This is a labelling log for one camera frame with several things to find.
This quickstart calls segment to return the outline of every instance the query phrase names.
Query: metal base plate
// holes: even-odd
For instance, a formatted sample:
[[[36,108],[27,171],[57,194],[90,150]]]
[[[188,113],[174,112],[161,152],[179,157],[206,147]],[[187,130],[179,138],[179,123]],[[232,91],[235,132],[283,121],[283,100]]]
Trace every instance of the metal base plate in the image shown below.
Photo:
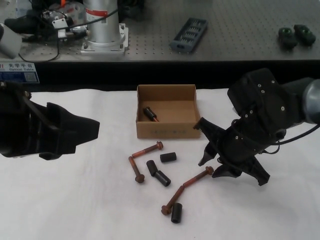
[[[109,44],[106,47],[96,47],[90,43],[84,42],[81,48],[81,54],[83,55],[120,55],[125,54],[125,51],[129,48],[129,28],[126,24],[120,23],[119,30],[121,34],[121,41],[115,44]]]
[[[11,16],[0,19],[13,17],[14,7]],[[319,60],[319,13],[319,0],[145,0],[141,19],[124,20],[130,28],[129,49],[124,55],[116,60],[103,54],[83,55],[82,41],[65,42],[55,62]],[[190,17],[208,20],[206,32],[192,53],[172,51],[170,42]],[[318,39],[312,47],[299,44],[292,51],[283,50],[278,30],[293,29],[295,24],[307,25]],[[55,43],[24,43],[21,55],[30,61],[45,61],[56,52]]]

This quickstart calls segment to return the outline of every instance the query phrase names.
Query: silver cylinder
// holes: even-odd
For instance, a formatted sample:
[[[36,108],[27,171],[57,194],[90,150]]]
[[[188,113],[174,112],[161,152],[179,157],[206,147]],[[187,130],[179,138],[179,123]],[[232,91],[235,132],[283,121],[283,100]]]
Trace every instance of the silver cylinder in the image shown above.
[[[117,0],[83,0],[83,5],[86,10],[87,22],[102,18],[104,14],[110,14],[118,8]],[[121,41],[119,29],[118,13],[112,16],[93,23],[88,24],[90,32],[88,43],[96,47],[104,47],[113,45]]]

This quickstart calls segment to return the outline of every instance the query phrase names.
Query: black mechanical component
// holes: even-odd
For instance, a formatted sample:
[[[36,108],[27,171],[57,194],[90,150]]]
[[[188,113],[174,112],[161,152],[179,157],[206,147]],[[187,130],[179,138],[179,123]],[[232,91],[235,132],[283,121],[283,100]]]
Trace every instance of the black mechanical component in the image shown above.
[[[156,175],[156,172],[158,172],[158,168],[155,164],[155,161],[153,160],[147,161],[146,166],[148,167],[151,176],[154,177]]]
[[[316,41],[316,36],[306,25],[294,25],[296,37],[306,46],[311,46]]]
[[[226,130],[203,117],[194,126],[209,140],[198,165],[219,154],[222,165],[213,178],[237,178],[244,172],[256,178],[260,186],[266,184],[270,175],[255,155],[271,145],[277,146],[288,128],[302,122],[319,124],[319,93],[320,80],[303,78],[279,85],[266,68],[247,73],[227,92],[241,118]]]
[[[157,115],[151,110],[151,108],[149,106],[147,106],[143,109],[143,113],[144,113],[144,115],[147,116],[147,118],[150,121],[159,122],[157,119]]]
[[[0,82],[0,154],[7,158],[39,154],[54,160],[98,138],[98,121],[75,116],[53,103],[30,101],[21,84]]]
[[[168,163],[177,160],[177,155],[175,152],[165,153],[160,155],[160,161],[162,163]]]
[[[278,31],[278,37],[281,45],[285,49],[293,49],[298,45],[294,32],[289,27],[282,27]]]
[[[171,183],[171,180],[162,171],[158,170],[154,177],[165,187],[168,187]]]
[[[173,222],[174,224],[179,224],[181,222],[181,215],[182,215],[182,204],[176,202],[175,204],[173,204],[171,222]]]

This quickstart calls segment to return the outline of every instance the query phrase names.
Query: bolt head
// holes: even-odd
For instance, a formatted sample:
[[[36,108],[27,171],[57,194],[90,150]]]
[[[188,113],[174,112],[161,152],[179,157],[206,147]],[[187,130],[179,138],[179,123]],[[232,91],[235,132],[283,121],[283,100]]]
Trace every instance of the bolt head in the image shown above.
[[[159,149],[159,150],[161,150],[161,149],[164,148],[164,145],[162,144],[161,141],[157,141],[157,142],[156,142],[156,145],[158,146],[158,149]]]
[[[208,175],[212,175],[212,174],[214,174],[214,168],[212,167],[212,166],[206,166],[205,167],[205,170],[207,170],[207,172],[208,172]]]
[[[161,213],[162,213],[163,215],[167,216],[167,215],[169,215],[169,214],[171,213],[171,209],[170,209],[168,206],[163,205],[163,206],[161,207]]]
[[[142,184],[145,181],[145,175],[141,174],[135,177],[135,181],[139,184]]]

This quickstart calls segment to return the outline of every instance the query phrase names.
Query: black rubber cylinder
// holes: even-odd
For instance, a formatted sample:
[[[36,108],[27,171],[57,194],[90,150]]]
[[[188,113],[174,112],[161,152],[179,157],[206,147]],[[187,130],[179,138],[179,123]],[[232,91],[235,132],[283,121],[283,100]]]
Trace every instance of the black rubber cylinder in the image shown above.
[[[155,161],[153,161],[153,160],[147,161],[146,166],[148,167],[151,176],[154,177],[156,172],[158,172],[158,168],[155,164]]]
[[[165,153],[160,155],[160,161],[162,163],[168,163],[177,160],[177,155],[175,152]]]
[[[162,171],[157,171],[154,176],[165,187],[168,187],[171,183],[171,180]]]
[[[181,214],[182,214],[182,204],[176,202],[173,204],[171,222],[174,224],[179,224],[181,222]]]
[[[157,117],[157,115],[150,109],[150,107],[146,107],[143,109],[143,113],[144,115],[146,115],[148,117],[148,119],[150,119],[151,121],[154,120],[154,118]]]

